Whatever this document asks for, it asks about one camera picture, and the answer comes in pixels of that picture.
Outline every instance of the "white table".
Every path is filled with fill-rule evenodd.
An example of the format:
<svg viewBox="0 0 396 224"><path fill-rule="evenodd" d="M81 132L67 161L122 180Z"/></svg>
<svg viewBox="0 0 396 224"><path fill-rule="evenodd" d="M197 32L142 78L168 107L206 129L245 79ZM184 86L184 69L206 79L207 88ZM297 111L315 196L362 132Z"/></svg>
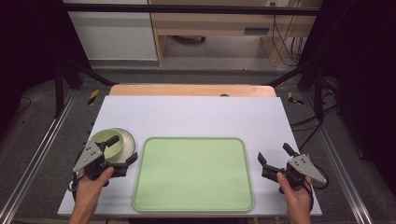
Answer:
<svg viewBox="0 0 396 224"><path fill-rule="evenodd" d="M92 129L122 128L129 132L141 155L152 136L238 137L245 143L254 193L253 208L244 213L138 212L132 198L139 160L127 176L113 178L99 199L95 214L106 217L264 217L285 216L286 201L279 185L262 177L259 152L275 167L290 158L284 143L297 148L283 105L277 97L107 96ZM70 192L58 214L69 216L74 207ZM311 215L321 215L315 197Z"/></svg>

